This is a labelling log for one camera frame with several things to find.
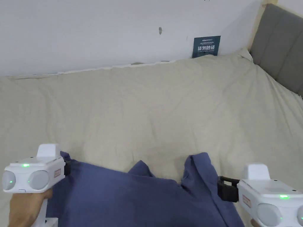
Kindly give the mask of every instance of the hand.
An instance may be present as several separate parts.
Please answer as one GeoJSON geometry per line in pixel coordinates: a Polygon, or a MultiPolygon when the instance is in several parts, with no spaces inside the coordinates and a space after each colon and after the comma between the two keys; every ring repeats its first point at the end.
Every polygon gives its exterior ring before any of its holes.
{"type": "Polygon", "coordinates": [[[8,227],[31,227],[38,217],[43,200],[51,197],[51,189],[43,193],[13,194],[9,203],[8,227]]]}
{"type": "Polygon", "coordinates": [[[254,219],[250,220],[250,223],[253,227],[260,227],[260,225],[254,219]]]}

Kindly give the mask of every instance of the dark blue sign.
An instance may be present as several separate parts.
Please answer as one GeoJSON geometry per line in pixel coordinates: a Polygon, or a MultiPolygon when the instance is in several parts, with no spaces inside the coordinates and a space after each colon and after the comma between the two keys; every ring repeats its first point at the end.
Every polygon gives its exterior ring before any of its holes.
{"type": "Polygon", "coordinates": [[[195,38],[192,58],[197,58],[208,54],[217,56],[219,50],[220,38],[221,36],[195,38]]]}

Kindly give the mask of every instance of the white vr controller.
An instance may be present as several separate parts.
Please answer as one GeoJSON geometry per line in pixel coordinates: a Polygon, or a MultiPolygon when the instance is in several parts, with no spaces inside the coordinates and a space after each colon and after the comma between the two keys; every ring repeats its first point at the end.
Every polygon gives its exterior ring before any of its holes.
{"type": "MultiPolygon", "coordinates": [[[[65,162],[58,144],[41,144],[36,157],[10,163],[2,178],[3,191],[8,193],[45,192],[65,178],[65,162]]],[[[32,227],[58,227],[58,218],[45,218],[47,199],[43,201],[32,227]]]]}
{"type": "Polygon", "coordinates": [[[242,180],[220,176],[218,195],[240,205],[261,227],[303,226],[303,194],[279,180],[270,179],[261,163],[245,166],[242,180]]]}

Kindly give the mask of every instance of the wrinkled sheet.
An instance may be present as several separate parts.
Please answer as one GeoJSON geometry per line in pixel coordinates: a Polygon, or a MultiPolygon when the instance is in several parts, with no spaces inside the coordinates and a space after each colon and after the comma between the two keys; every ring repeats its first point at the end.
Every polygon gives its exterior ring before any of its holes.
{"type": "Polygon", "coordinates": [[[143,162],[128,173],[71,160],[71,174],[53,187],[47,217],[59,227],[243,227],[233,203],[217,195],[207,153],[189,156],[181,184],[156,178],[143,162]]]}
{"type": "MultiPolygon", "coordinates": [[[[79,161],[127,172],[139,160],[180,182],[188,155],[219,175],[249,162],[303,191],[303,101],[247,51],[152,66],[0,78],[0,169],[59,143],[79,161]]],[[[10,195],[0,192],[0,220],[10,195]]],[[[249,217],[238,207],[241,217],[249,217]]]]}

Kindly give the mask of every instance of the finger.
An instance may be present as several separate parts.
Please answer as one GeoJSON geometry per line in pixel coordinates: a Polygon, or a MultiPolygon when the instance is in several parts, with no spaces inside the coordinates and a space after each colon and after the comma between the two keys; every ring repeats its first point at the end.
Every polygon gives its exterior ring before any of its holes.
{"type": "Polygon", "coordinates": [[[53,190],[50,188],[44,194],[44,199],[50,199],[53,196],[53,190]]]}
{"type": "Polygon", "coordinates": [[[250,223],[253,227],[260,227],[260,225],[254,219],[250,220],[250,223]]]}

